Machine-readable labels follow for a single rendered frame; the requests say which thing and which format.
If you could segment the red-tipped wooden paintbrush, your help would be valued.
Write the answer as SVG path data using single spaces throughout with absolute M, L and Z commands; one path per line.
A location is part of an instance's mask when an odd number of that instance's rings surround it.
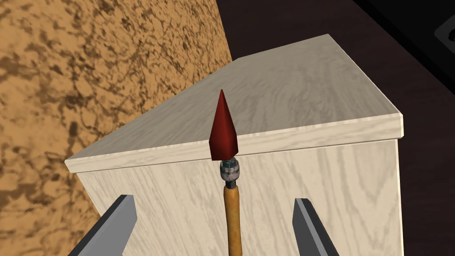
M 220 176 L 225 181 L 223 196 L 227 222 L 228 255 L 243 256 L 239 187 L 239 162 L 235 159 L 238 153 L 237 133 L 226 102 L 223 90 L 216 106 L 216 112 L 209 138 L 210 154 L 213 161 L 220 161 Z

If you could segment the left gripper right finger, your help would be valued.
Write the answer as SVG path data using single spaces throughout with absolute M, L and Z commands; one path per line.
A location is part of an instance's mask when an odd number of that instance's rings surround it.
M 295 199 L 292 225 L 300 256 L 339 256 L 309 199 Z

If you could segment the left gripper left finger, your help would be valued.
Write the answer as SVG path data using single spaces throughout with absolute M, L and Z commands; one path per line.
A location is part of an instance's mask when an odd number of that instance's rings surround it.
M 133 195 L 120 195 L 68 256 L 122 256 L 137 222 Z

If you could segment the pale wood cabinet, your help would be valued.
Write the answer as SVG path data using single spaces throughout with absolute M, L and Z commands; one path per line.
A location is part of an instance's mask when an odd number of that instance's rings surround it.
M 299 256 L 296 198 L 339 256 L 404 256 L 403 116 L 328 34 L 236 59 L 65 161 L 99 214 L 134 196 L 124 256 L 228 256 L 208 144 L 221 90 L 238 135 L 243 256 Z

